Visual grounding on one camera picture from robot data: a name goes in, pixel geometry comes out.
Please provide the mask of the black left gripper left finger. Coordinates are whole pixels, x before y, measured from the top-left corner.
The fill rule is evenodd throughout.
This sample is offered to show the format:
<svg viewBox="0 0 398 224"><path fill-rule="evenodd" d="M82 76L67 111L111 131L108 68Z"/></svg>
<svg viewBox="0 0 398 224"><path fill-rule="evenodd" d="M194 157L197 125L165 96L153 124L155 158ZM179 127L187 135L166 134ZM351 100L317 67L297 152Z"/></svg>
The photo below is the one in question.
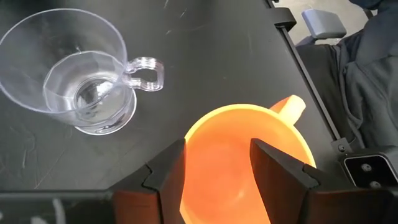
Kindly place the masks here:
<svg viewBox="0 0 398 224"><path fill-rule="evenodd" d="M117 224L182 223L185 140L179 139L110 187Z"/></svg>

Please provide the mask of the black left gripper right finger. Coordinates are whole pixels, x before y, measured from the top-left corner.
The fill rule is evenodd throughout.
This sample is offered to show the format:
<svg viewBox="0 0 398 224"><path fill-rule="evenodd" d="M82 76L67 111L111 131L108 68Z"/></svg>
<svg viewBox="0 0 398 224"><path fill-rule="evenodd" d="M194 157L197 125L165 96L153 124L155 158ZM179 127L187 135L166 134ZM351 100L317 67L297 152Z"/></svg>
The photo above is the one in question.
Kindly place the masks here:
<svg viewBox="0 0 398 224"><path fill-rule="evenodd" d="M343 194L353 186L252 139L254 179L271 223L357 223Z"/></svg>

